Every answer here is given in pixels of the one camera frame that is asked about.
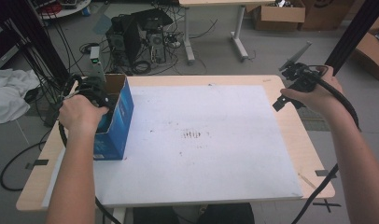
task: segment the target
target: human hand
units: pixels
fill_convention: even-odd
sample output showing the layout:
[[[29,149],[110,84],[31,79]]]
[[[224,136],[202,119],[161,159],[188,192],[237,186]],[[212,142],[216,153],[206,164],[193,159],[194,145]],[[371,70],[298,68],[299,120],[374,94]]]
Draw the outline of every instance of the human hand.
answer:
[[[325,72],[326,74],[322,79],[337,91],[343,93],[341,84],[338,82],[338,79],[333,76],[332,67],[320,66],[317,70]],[[320,85],[316,85],[315,89],[311,92],[300,92],[292,89],[283,89],[280,92],[288,98],[302,102],[311,110],[321,114],[324,118],[328,117],[331,113],[339,112],[339,108],[342,107],[342,104],[329,91]]]
[[[63,101],[58,119],[69,132],[95,134],[102,116],[107,111],[108,108],[94,106],[83,95],[74,95]]]

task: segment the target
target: concrete floor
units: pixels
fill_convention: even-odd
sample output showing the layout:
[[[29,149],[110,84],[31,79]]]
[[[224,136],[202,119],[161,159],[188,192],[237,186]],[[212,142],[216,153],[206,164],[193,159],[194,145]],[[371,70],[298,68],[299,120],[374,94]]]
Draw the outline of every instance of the concrete floor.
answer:
[[[100,42],[103,35],[94,32],[95,25],[108,12],[114,14],[111,6],[92,3],[92,14],[82,17],[80,13],[59,19],[71,49],[78,59],[81,53],[79,46],[89,42]],[[241,63],[236,49],[230,42],[230,31],[234,30],[237,7],[194,7],[190,9],[190,33],[200,34],[206,31],[211,21],[218,20],[209,34],[192,39],[196,62],[188,66],[183,48],[176,55],[178,63],[166,71],[167,66],[154,68],[150,74],[159,75],[279,75],[280,67],[287,58],[305,45],[313,42],[311,48],[301,57],[300,61],[307,64],[322,64],[330,55],[349,21],[336,31],[321,32],[264,32],[253,28],[252,20],[245,18],[241,31],[241,40],[249,53],[250,60]],[[183,31],[183,22],[178,22],[178,29]],[[56,35],[54,26],[49,27],[50,36],[55,48],[67,64],[67,54],[62,40]],[[81,70],[91,70],[91,63],[84,57],[78,62]],[[20,54],[16,55],[5,68],[28,70],[30,66]],[[361,67],[348,60],[337,77],[341,81],[345,95],[358,112],[360,127],[379,160],[379,81],[365,72]],[[20,151],[40,141],[49,130],[38,117],[22,116],[17,120],[0,124],[0,173],[4,166]],[[309,131],[309,136],[316,151],[326,167],[332,168],[336,163],[333,145],[329,132]],[[33,162],[39,154],[37,148],[24,153],[6,172],[5,181],[12,188],[24,186],[30,170],[25,169],[27,163]],[[327,199],[328,203],[340,206],[311,205],[300,223],[349,223],[345,211],[344,196],[340,176],[332,180],[336,195]],[[15,204],[20,192],[9,192],[0,186],[0,223],[43,223],[45,212],[20,212]],[[301,210],[304,201],[252,203],[256,223],[289,223]],[[178,214],[191,221],[196,221],[198,206],[176,207]],[[101,223],[100,214],[96,219]]]

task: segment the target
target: human arm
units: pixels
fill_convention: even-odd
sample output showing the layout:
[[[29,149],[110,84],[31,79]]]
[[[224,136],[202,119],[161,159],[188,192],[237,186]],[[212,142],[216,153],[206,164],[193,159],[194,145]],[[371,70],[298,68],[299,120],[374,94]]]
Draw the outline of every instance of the human arm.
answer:
[[[93,142],[107,110],[82,95],[63,101],[59,121],[68,130],[68,139],[49,203],[48,224],[94,223]]]
[[[342,92],[332,68],[323,79]],[[344,106],[321,86],[309,93],[283,89],[281,93],[321,114],[330,126],[352,223],[379,223],[379,163]]]

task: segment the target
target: cardboard box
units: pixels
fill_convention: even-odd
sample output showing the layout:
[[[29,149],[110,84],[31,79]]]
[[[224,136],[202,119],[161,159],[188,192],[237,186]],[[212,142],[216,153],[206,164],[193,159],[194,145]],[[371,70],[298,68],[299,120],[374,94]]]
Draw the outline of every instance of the cardboard box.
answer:
[[[379,32],[379,18],[370,31],[364,35],[351,59],[379,80],[379,40],[374,36]]]
[[[355,0],[302,0],[306,7],[304,31],[327,31],[337,29]]]
[[[256,30],[295,31],[298,23],[305,20],[305,7],[301,0],[292,1],[294,7],[268,7],[253,10]]]
[[[94,139],[93,159],[96,161],[122,160],[133,113],[133,99],[125,75],[105,75],[105,89],[118,97],[112,120],[106,132]]]

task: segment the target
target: forearm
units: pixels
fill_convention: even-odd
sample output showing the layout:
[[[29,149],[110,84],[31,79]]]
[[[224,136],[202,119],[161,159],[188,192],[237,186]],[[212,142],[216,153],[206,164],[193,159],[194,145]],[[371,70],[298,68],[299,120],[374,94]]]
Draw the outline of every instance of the forearm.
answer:
[[[327,115],[352,223],[379,223],[379,163],[340,105]]]
[[[93,142],[94,133],[69,134],[47,223],[94,223]]]

